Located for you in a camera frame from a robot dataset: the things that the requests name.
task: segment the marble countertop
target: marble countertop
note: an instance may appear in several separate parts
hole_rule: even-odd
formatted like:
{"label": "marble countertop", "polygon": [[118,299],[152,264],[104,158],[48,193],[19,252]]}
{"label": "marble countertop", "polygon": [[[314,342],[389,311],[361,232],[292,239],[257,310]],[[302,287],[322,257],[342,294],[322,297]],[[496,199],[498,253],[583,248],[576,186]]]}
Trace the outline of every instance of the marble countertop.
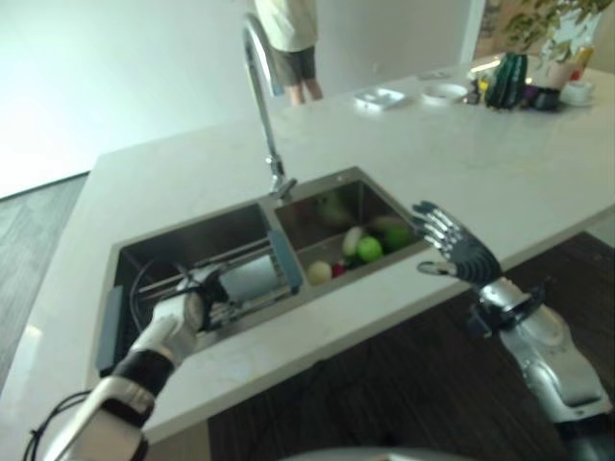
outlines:
{"label": "marble countertop", "polygon": [[[453,69],[463,82],[468,66]],[[588,71],[590,108],[498,113],[424,106],[428,82],[386,84],[407,104],[372,114],[352,95],[273,114],[289,176],[300,182],[358,166],[399,203],[428,199],[516,265],[615,209],[615,77]],[[0,398],[2,459],[64,396],[95,382],[94,354],[118,249],[266,192],[265,143],[254,119],[104,155],[66,226]],[[293,376],[463,290],[416,271],[433,250],[188,358],[146,425],[160,440]],[[51,428],[50,434],[57,425]]]}

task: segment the wooden floor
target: wooden floor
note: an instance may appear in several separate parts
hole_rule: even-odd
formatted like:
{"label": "wooden floor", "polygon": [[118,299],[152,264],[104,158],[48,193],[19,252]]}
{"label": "wooden floor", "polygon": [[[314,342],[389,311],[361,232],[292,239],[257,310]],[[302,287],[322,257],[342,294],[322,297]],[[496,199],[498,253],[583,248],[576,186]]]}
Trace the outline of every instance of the wooden floor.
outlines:
{"label": "wooden floor", "polygon": [[[613,251],[581,234],[510,271],[553,277],[549,304],[614,386]],[[316,364],[209,420],[213,461],[273,461],[310,449],[398,445],[478,459],[564,455],[497,338],[468,339],[468,294]]]}
{"label": "wooden floor", "polygon": [[0,392],[86,177],[0,200]]}

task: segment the white plate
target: white plate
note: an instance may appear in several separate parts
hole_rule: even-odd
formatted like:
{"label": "white plate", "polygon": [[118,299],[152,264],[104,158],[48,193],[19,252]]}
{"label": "white plate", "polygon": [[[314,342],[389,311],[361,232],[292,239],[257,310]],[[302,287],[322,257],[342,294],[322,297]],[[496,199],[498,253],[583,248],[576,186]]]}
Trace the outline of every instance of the white plate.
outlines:
{"label": "white plate", "polygon": [[432,106],[448,106],[458,103],[468,94],[468,90],[456,84],[437,84],[426,86],[423,90],[423,101]]}
{"label": "white plate", "polygon": [[355,95],[359,107],[374,111],[392,108],[405,98],[406,96],[399,91],[379,87],[366,89]]}
{"label": "white plate", "polygon": [[563,94],[559,96],[559,101],[564,103],[567,106],[572,106],[574,108],[589,108],[594,104],[594,97],[590,96],[585,101],[575,101],[574,99],[569,99]]}

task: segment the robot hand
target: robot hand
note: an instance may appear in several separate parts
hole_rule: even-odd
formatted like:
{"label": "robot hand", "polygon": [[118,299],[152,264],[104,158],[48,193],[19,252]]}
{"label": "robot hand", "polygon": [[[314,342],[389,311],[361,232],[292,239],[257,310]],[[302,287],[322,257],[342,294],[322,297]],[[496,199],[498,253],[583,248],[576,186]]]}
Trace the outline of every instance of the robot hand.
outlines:
{"label": "robot hand", "polygon": [[478,289],[502,276],[498,259],[450,213],[430,202],[413,209],[411,225],[448,261],[422,262],[419,271],[456,277]]}

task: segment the faucet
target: faucet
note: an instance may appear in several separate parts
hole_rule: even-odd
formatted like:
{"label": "faucet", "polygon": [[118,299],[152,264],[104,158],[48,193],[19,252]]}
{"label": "faucet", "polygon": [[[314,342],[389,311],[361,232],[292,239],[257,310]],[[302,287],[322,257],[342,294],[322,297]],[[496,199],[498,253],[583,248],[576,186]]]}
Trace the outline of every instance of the faucet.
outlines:
{"label": "faucet", "polygon": [[297,180],[292,179],[287,181],[286,174],[282,163],[282,157],[278,154],[276,143],[271,130],[271,122],[269,121],[269,113],[262,95],[260,86],[260,78],[258,77],[257,59],[260,61],[262,74],[268,83],[269,90],[272,96],[280,96],[283,94],[283,88],[278,79],[278,72],[273,63],[271,49],[269,48],[269,39],[265,33],[258,18],[247,13],[243,26],[243,45],[245,50],[246,69],[248,71],[248,80],[252,87],[254,99],[257,101],[258,113],[260,114],[260,123],[267,141],[269,156],[265,160],[271,168],[271,191],[270,194],[283,200],[286,198],[290,189],[297,183]]}

